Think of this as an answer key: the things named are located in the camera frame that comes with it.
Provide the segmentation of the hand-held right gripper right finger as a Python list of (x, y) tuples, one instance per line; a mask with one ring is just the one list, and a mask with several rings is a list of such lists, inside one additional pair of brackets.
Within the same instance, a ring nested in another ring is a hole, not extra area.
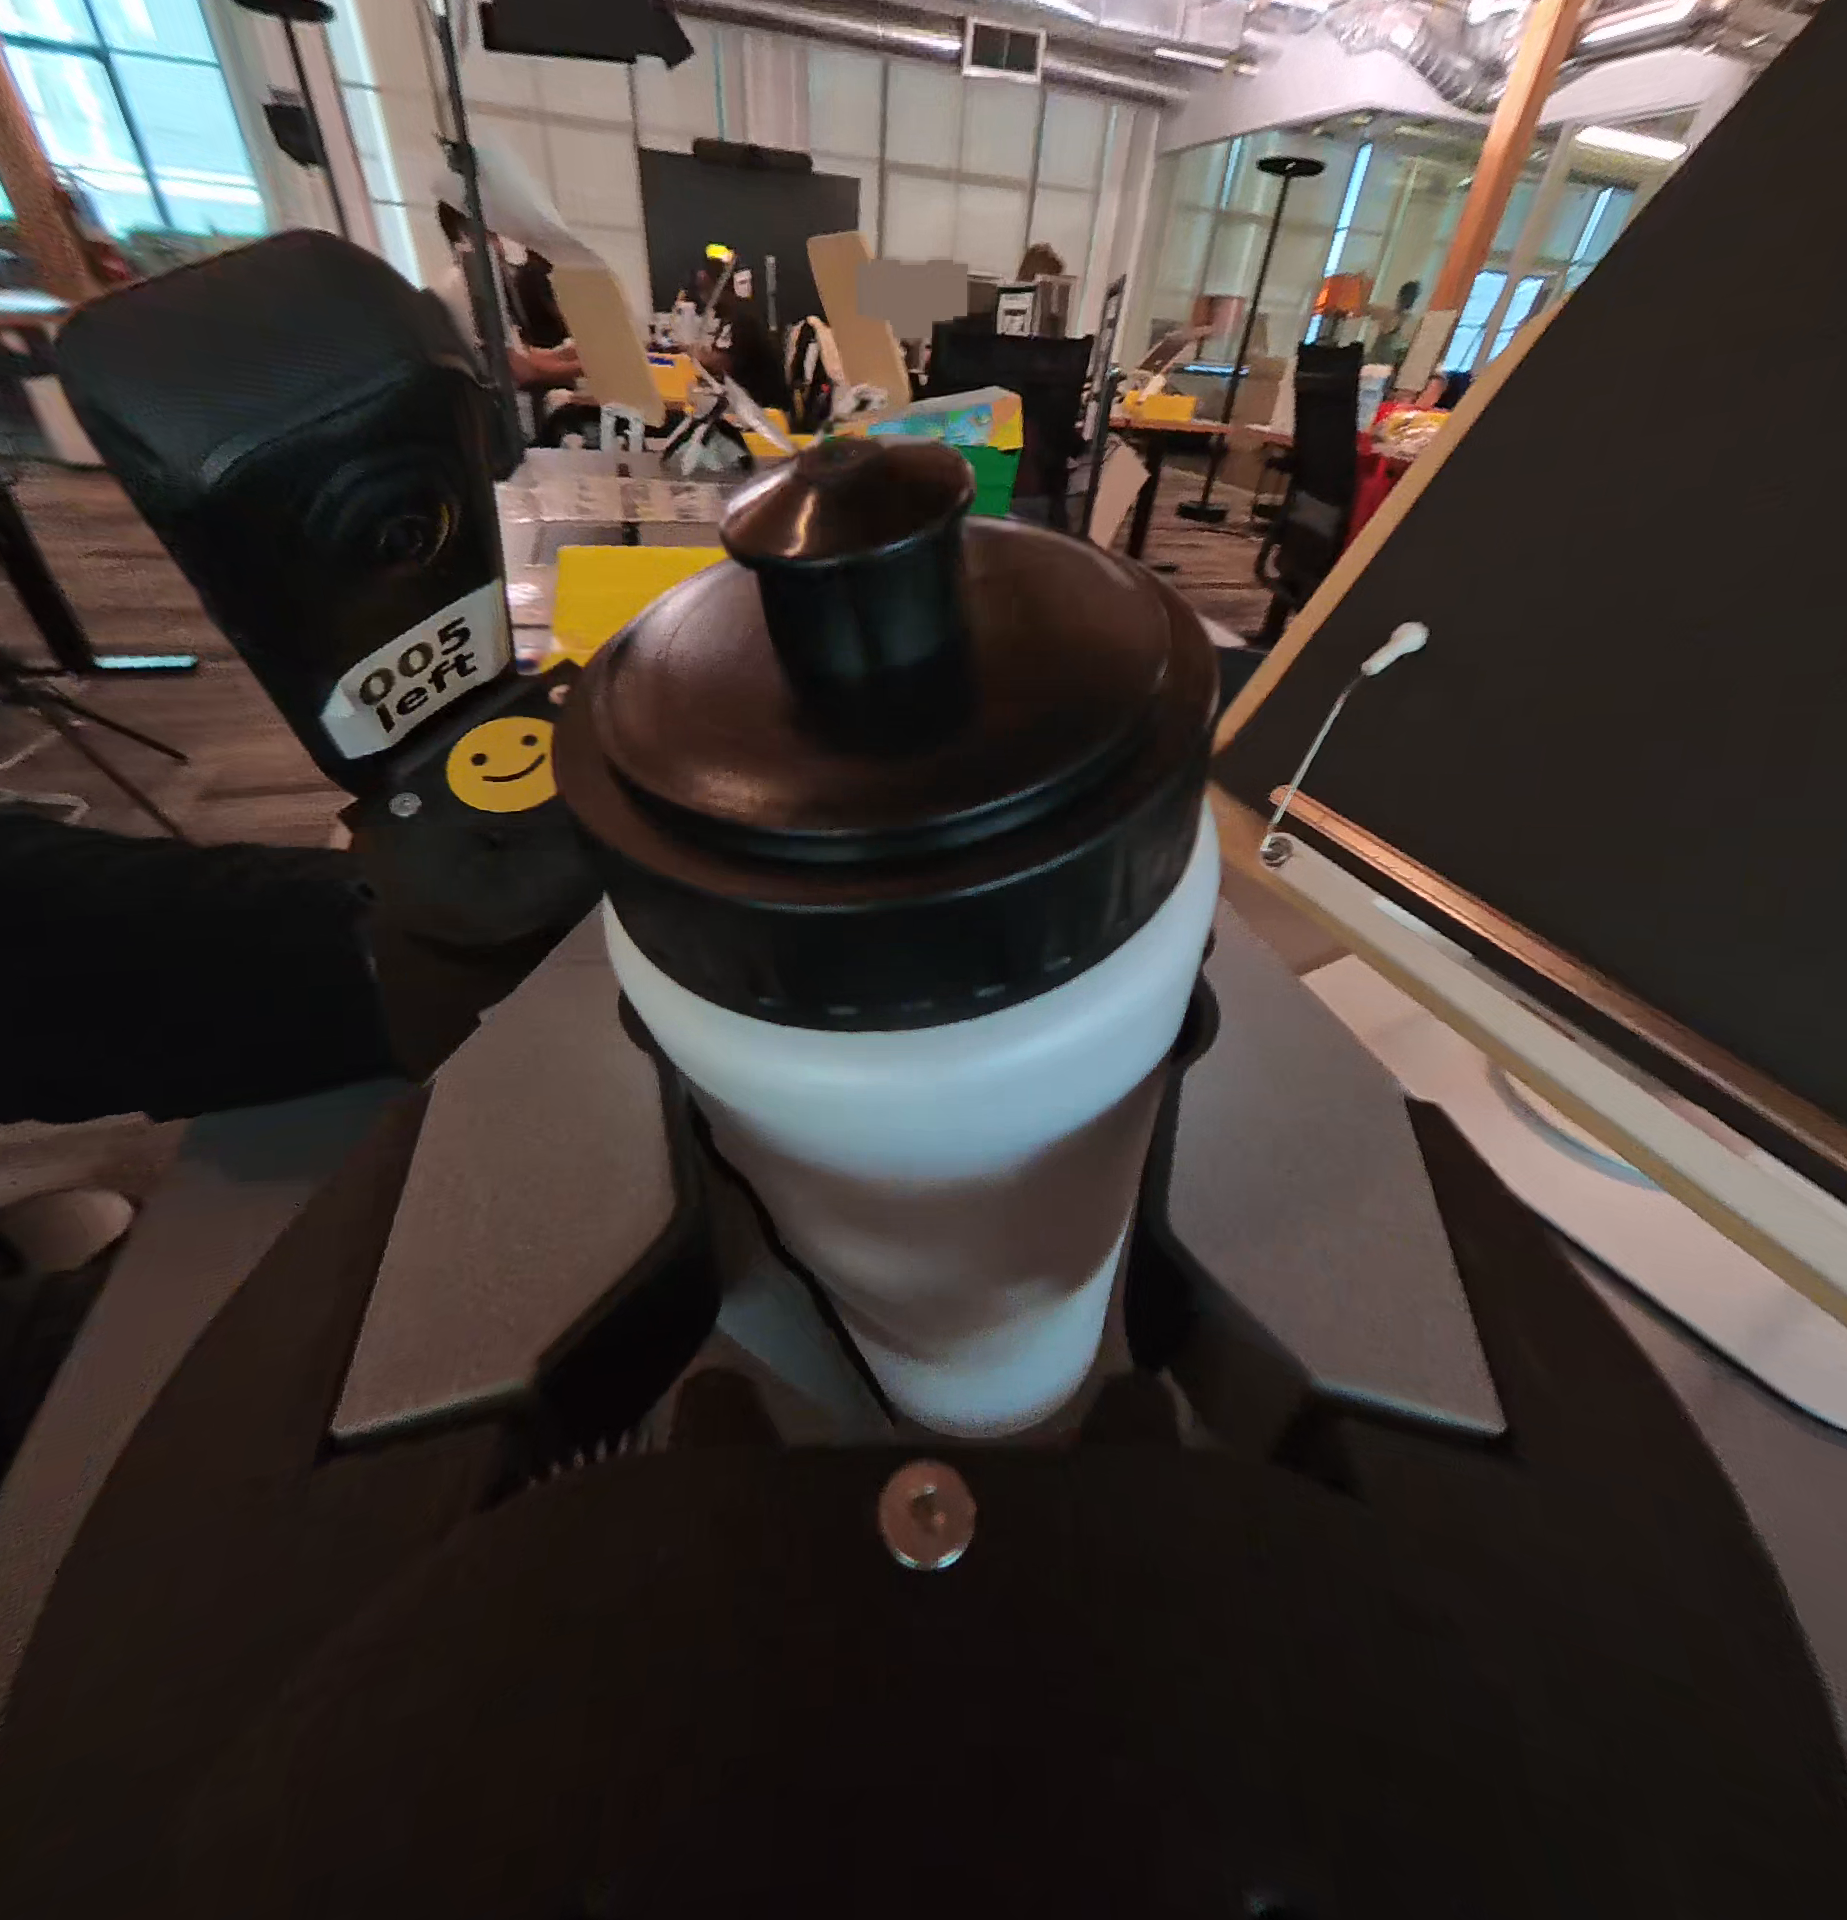
[(1126, 1351), (1209, 1436), (1507, 1436), (1399, 1083), (1229, 904), (1137, 1193)]

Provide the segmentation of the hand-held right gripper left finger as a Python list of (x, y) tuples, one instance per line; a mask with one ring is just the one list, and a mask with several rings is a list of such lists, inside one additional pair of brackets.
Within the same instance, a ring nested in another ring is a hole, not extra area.
[(617, 1441), (719, 1304), (688, 1090), (587, 915), (438, 1070), (335, 1441)]

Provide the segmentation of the yellow storage bin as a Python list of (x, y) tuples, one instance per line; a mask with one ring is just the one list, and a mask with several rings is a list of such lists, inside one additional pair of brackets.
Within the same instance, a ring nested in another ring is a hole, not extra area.
[(545, 665), (587, 665), (655, 600), (722, 562), (725, 551), (709, 545), (561, 547)]

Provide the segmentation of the white roll with black cap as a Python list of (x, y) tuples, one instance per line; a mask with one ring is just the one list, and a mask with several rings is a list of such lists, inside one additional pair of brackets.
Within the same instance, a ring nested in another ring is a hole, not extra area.
[(590, 661), (554, 781), (621, 996), (888, 1404), (955, 1437), (1091, 1374), (1212, 930), (1216, 646), (952, 445), (758, 473)]

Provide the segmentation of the person's left forearm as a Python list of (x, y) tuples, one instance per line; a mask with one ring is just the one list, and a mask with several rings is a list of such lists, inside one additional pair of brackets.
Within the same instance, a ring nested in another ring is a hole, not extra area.
[(0, 1124), (192, 1118), (400, 1076), (347, 852), (0, 809)]

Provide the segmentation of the silver clamp bar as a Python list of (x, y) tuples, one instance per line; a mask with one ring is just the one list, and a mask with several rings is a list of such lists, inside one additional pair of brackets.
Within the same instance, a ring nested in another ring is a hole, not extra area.
[(1273, 795), (1258, 866), (1280, 894), (1847, 1331), (1847, 1124), (1297, 780)]

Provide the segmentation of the cluttered white table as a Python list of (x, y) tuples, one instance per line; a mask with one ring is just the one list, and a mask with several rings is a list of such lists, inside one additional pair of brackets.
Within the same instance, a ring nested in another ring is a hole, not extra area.
[(530, 450), (497, 483), (505, 601), (522, 629), (549, 634), (554, 558), (565, 545), (709, 545), (738, 479), (680, 478), (650, 455)]

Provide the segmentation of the black light stand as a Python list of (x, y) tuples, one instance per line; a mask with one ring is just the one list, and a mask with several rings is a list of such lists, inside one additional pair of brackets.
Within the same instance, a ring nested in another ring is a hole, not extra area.
[(251, 23), (261, 53), (263, 83), (267, 86), (263, 121), (281, 155), (320, 185), (330, 207), (325, 225), (350, 240), (354, 235), (350, 213), (336, 181), (311, 60), (312, 53), (330, 51), (328, 28), (335, 23), (335, 7), (328, 1), (236, 1), (234, 9)]

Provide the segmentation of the beige board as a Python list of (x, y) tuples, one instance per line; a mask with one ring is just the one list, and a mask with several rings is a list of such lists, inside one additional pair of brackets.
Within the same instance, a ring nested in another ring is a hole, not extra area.
[(825, 231), (805, 244), (815, 292), (835, 346), (840, 387), (879, 399), (883, 406), (910, 402), (904, 349), (883, 318), (870, 313), (863, 274), (881, 263), (859, 230)]
[(584, 391), (624, 418), (662, 429), (668, 404), (648, 359), (643, 324), (619, 278), (603, 265), (552, 270), (554, 301), (570, 330)]

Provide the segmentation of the black studio light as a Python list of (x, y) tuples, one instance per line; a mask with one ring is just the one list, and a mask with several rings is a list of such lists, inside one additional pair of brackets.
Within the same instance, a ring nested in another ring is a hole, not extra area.
[(477, 1), (488, 53), (674, 68), (695, 44), (668, 1)]

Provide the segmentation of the colourful box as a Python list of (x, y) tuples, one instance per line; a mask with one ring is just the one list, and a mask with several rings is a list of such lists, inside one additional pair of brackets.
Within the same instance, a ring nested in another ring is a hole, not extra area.
[(1023, 396), (1000, 385), (926, 396), (865, 415), (859, 431), (867, 438), (919, 438), (959, 450), (1015, 455), (1024, 445)]

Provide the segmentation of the black board with wooden edge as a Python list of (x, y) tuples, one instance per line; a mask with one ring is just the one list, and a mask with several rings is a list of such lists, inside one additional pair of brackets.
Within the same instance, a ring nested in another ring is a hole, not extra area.
[(1246, 688), (1286, 830), (1847, 1205), (1847, 1)]

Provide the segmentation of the black cabinet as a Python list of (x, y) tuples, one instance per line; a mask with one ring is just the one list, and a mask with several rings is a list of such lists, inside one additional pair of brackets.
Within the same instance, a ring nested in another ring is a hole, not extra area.
[(1000, 387), (1023, 402), (1023, 456), (1009, 514), (1076, 529), (1071, 466), (1083, 450), (1079, 419), (1098, 363), (1098, 337), (1018, 337), (976, 320), (938, 322), (926, 399), (965, 396)]

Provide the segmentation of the wooden desk with black legs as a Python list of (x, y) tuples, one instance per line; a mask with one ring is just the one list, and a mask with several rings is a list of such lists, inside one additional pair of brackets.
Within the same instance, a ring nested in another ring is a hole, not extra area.
[(1268, 447), (1286, 453), (1294, 445), (1294, 432), (1265, 425), (1226, 425), (1221, 419), (1150, 419), (1123, 409), (1103, 418), (1107, 432), (1126, 443), (1139, 465), (1141, 483), (1126, 514), (1125, 552), (1131, 562), (1146, 558), (1150, 516), (1162, 489), (1162, 473), (1169, 455), (1193, 453), (1209, 470), (1221, 466), (1223, 455), (1234, 445)]

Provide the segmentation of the black wall panel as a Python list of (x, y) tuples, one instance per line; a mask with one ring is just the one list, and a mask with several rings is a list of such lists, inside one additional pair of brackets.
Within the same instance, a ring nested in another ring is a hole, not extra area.
[(862, 185), (850, 174), (754, 168), (666, 149), (637, 149), (645, 214), (650, 306), (671, 308), (708, 262), (705, 248), (732, 248), (764, 301), (764, 262), (775, 259), (780, 325), (828, 320), (809, 265), (815, 235), (859, 230)]

